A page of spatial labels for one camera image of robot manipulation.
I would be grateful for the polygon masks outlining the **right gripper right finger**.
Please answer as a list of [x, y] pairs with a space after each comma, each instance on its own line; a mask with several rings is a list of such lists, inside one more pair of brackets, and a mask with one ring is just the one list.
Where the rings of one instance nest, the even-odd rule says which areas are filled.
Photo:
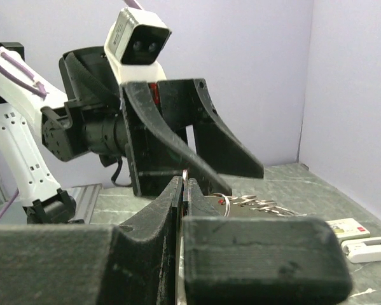
[[339, 304], [352, 278], [331, 227], [314, 217], [224, 217], [184, 186], [188, 304]]

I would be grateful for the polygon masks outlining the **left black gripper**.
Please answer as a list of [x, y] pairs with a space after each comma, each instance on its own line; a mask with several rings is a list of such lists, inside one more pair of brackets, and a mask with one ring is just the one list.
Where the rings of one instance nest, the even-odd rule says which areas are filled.
[[99, 47], [68, 51], [59, 69], [67, 93], [58, 111], [60, 160], [95, 153], [104, 166], [126, 161], [137, 196], [158, 196], [175, 176], [196, 179], [204, 194], [223, 191], [218, 173], [264, 177], [262, 163], [219, 116], [204, 79], [118, 85]]

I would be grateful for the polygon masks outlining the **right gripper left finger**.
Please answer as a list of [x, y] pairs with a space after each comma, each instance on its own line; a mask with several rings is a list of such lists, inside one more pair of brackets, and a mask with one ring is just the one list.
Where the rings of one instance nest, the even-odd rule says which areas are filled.
[[120, 226], [0, 225], [0, 304], [175, 304], [182, 191]]

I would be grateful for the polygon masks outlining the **metal disc with keyrings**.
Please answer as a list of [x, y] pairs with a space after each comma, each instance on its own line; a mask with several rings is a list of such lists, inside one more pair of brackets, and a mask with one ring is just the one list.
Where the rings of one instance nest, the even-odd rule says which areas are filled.
[[190, 196], [187, 191], [183, 191], [183, 200], [185, 204], [185, 214], [193, 216], [223, 216], [228, 217], [231, 212], [231, 206], [237, 205], [238, 207], [249, 207], [250, 210], [263, 212], [278, 217], [289, 216], [307, 216], [308, 214], [300, 214], [295, 211], [289, 210], [282, 206], [279, 206], [274, 200], [261, 200], [256, 195], [243, 195], [233, 196], [232, 189], [229, 185], [225, 184], [225, 188], [222, 192], [213, 193], [208, 191], [207, 197], [220, 197], [225, 204], [225, 212], [221, 214], [216, 210], [214, 205], [210, 205], [208, 201], [205, 201], [205, 196], [202, 195], [202, 200], [198, 203], [191, 203]]

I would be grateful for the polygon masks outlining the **key with red tag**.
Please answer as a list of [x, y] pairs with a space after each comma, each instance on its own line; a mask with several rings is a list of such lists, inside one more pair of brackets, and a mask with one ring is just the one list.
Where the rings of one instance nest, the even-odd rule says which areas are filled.
[[150, 83], [149, 89], [151, 91], [153, 101], [154, 101], [155, 105], [158, 107], [160, 105], [160, 96], [159, 96], [157, 83]]

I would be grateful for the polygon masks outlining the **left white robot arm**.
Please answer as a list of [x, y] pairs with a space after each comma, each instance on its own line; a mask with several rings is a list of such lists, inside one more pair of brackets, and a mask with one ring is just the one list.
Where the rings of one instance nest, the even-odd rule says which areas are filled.
[[27, 220], [74, 220], [75, 200], [38, 149], [68, 162], [94, 153], [104, 166], [126, 163], [133, 192], [158, 196], [188, 172], [204, 194], [231, 194], [222, 175], [262, 178], [263, 165], [226, 126], [204, 79], [165, 77], [158, 63], [123, 65], [103, 46], [65, 53], [64, 90], [32, 70], [22, 45], [0, 45], [0, 150]]

